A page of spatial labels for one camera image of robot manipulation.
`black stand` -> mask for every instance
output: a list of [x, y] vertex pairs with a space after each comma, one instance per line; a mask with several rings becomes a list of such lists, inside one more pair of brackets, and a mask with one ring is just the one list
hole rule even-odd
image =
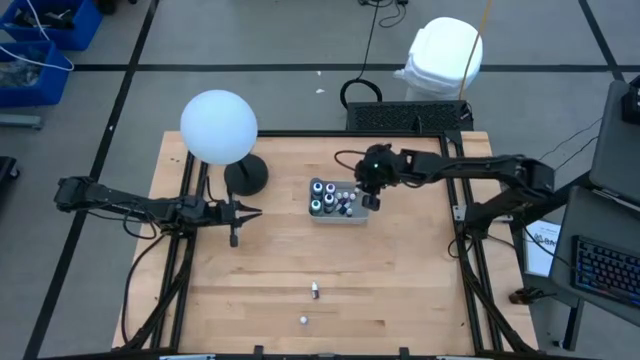
[[227, 183], [227, 189], [236, 195], [255, 195], [264, 189], [268, 180], [267, 164], [252, 154], [224, 169], [224, 181]]

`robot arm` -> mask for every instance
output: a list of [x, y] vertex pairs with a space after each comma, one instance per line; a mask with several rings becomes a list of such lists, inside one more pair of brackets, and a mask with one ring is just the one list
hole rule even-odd
[[[54, 201], [64, 212], [104, 210], [125, 215], [144, 223], [153, 223], [163, 233], [188, 231], [205, 226], [233, 225], [240, 227], [246, 221], [260, 216], [261, 210], [241, 204], [216, 201], [209, 206], [203, 198], [192, 195], [176, 198], [149, 199], [110, 189], [89, 177], [60, 179]], [[236, 211], [256, 212], [236, 218]]]
[[367, 195], [362, 205], [378, 211], [377, 195], [387, 186], [404, 184], [419, 188], [445, 178], [496, 179], [509, 189], [484, 204], [461, 207], [456, 221], [467, 230], [486, 237], [491, 222], [502, 215], [517, 214], [531, 205], [546, 201], [554, 188], [554, 171], [538, 160], [522, 155], [483, 158], [443, 158], [438, 154], [403, 149], [399, 154], [391, 145], [373, 145], [355, 167], [358, 187]]

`white paper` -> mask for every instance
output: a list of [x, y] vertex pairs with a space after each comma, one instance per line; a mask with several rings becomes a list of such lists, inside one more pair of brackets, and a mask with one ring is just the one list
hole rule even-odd
[[[546, 221], [536, 221], [527, 226], [536, 241], [552, 254], [556, 253], [556, 244], [560, 235], [560, 225]], [[525, 273], [549, 277], [553, 257], [542, 250], [527, 234], [525, 243]]]

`white spherical lamp shade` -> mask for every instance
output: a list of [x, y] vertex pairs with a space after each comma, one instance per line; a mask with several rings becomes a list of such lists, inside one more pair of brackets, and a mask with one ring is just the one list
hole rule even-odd
[[225, 90], [194, 97], [182, 112], [180, 132], [198, 159], [227, 165], [244, 158], [256, 143], [258, 123], [249, 104]]

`white globe lamp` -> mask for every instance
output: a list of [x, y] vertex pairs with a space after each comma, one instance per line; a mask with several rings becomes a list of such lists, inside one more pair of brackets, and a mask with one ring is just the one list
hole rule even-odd
[[250, 154], [258, 137], [258, 122], [240, 96], [225, 90], [197, 95], [182, 112], [180, 132], [195, 157], [208, 164], [227, 165], [224, 180], [232, 193], [253, 195], [267, 184], [267, 165]]

